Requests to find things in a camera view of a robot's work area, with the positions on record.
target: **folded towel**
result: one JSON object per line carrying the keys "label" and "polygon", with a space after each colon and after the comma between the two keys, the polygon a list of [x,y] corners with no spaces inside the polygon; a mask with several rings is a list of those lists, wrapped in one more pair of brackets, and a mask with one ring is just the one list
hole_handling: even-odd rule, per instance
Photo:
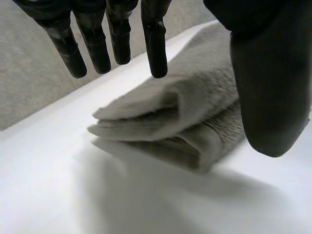
{"label": "folded towel", "polygon": [[99,108],[89,132],[204,172],[243,138],[229,49],[220,23],[197,33],[169,63],[165,78]]}

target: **towel fold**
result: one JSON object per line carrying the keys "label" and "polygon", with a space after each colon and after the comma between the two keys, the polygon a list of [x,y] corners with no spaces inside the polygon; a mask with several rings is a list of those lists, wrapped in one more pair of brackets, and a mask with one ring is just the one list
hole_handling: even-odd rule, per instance
{"label": "towel fold", "polygon": [[169,63],[165,78],[150,78],[99,108],[89,132],[207,171],[244,136],[229,36],[218,22],[202,29]]}

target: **white surface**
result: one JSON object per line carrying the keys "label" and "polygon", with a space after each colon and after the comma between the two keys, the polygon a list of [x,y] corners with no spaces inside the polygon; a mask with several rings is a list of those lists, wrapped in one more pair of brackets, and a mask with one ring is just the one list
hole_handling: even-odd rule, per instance
{"label": "white surface", "polygon": [[[168,59],[202,26],[170,40]],[[87,133],[149,75],[144,54],[2,132],[1,234],[312,233],[311,123],[283,157],[245,142],[205,176]]]}

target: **robotic hand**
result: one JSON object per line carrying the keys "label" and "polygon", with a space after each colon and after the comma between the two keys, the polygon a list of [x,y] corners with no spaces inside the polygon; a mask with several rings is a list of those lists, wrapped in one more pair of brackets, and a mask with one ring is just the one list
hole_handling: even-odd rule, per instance
{"label": "robotic hand", "polygon": [[[48,33],[72,76],[84,77],[86,66],[70,27],[73,11],[95,70],[105,74],[111,70],[106,37],[101,23],[106,11],[115,60],[130,61],[129,16],[138,0],[13,0]],[[165,51],[166,29],[162,18],[171,0],[142,0],[142,24],[152,75],[167,74]]]}
{"label": "robotic hand", "polygon": [[[43,27],[69,72],[86,67],[70,28],[73,11],[96,71],[110,71],[105,11],[118,64],[130,61],[129,16],[138,0],[13,0]],[[152,75],[167,74],[166,29],[162,18],[171,0],[142,0],[141,18]],[[287,152],[310,112],[311,0],[204,0],[231,33],[231,60],[245,133],[257,151],[272,157]]]}

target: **gray wall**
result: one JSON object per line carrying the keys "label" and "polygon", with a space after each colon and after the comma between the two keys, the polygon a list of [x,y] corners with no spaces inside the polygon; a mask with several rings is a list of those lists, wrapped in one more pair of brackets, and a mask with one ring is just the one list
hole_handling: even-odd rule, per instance
{"label": "gray wall", "polygon": [[[203,0],[173,0],[164,19],[167,38],[200,23],[214,19]],[[0,2],[0,128],[3,130],[79,87],[99,77],[83,38],[72,17],[72,29],[88,74],[71,77],[46,32],[12,1]],[[137,7],[130,18],[132,57],[145,51],[144,35]],[[102,23],[107,36],[112,68],[116,68],[106,17]]]}

